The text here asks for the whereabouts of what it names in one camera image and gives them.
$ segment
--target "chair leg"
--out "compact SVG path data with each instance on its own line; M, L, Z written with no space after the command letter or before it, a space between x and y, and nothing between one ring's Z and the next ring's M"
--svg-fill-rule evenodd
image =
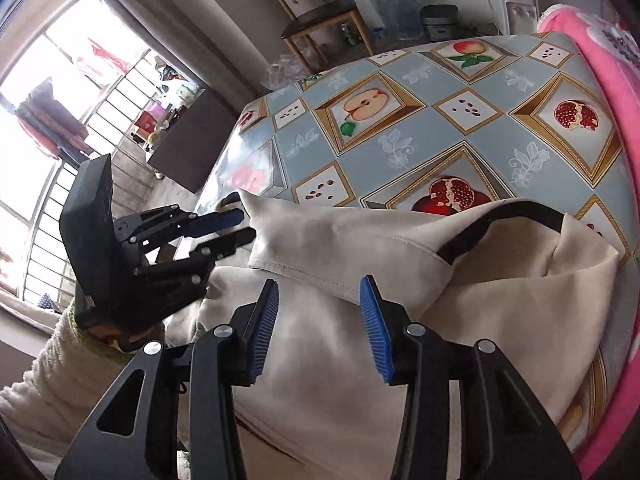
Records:
M326 56L324 55L322 50L320 50L318 48L318 46L316 45L316 42L313 40L313 38L310 35L307 34L305 36L305 40L309 44L309 46L314 50L314 52L316 53L316 56L318 56L318 59L320 59L322 61L322 63L324 65L326 65L328 63L328 61L326 60Z
M289 50L293 52L293 55L296 56L298 58L298 61L300 63L302 63L302 66L306 69L306 71L308 72L309 75L313 75L314 72L313 70L311 70L311 65L309 65L309 62L305 59L305 57L302 55L302 52L299 51L299 49L296 47L296 44L293 43L293 40L291 38L285 38L284 42L287 44L287 46L289 47Z
M375 56L376 54L376 49L373 47L373 42L371 41L371 38L369 37L369 29L367 28L367 25L365 24L364 20L362 19L362 16L360 15L360 13L357 10L354 10L351 13L351 19L353 20L353 23L356 24L356 27L358 29L358 32L360 33L365 46L367 47L367 50L369 51L369 55L370 56Z

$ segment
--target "silver screw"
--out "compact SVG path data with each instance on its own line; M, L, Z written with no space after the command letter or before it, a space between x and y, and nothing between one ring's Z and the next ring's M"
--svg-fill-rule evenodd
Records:
M229 325L218 325L213 329L213 335L221 338L229 337L233 332L233 327Z
M427 332L427 329L420 323L411 323L411 325L406 328L406 332L408 333L408 335L415 335L420 337Z
M495 344L488 339L482 339L482 341L478 343L478 349L485 354L492 354L495 352Z
M145 345L145 354L154 355L162 350L162 345L158 341L151 341Z

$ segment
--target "transparent plastic bag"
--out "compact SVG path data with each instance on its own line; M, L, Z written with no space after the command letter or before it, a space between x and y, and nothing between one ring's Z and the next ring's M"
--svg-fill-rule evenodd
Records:
M311 66L318 65L318 56L316 56L311 47L308 46L303 49L302 55ZM308 76L309 74L296 56L293 54L281 54L280 59L272 63L267 69L267 74L262 80L262 86L269 90L280 90Z

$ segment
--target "gray curtain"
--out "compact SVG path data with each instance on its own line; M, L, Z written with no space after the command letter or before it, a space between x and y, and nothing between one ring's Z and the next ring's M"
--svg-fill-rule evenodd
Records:
M218 94L232 113L257 89L172 0L100 0L167 63Z

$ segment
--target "chair seat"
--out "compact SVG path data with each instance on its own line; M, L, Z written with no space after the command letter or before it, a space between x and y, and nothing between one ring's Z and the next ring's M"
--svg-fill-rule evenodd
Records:
M353 0L335 0L323 6L316 7L309 12L298 16L282 31L281 39L290 38L308 28L320 25L322 22L336 18L341 14L357 10L356 2Z

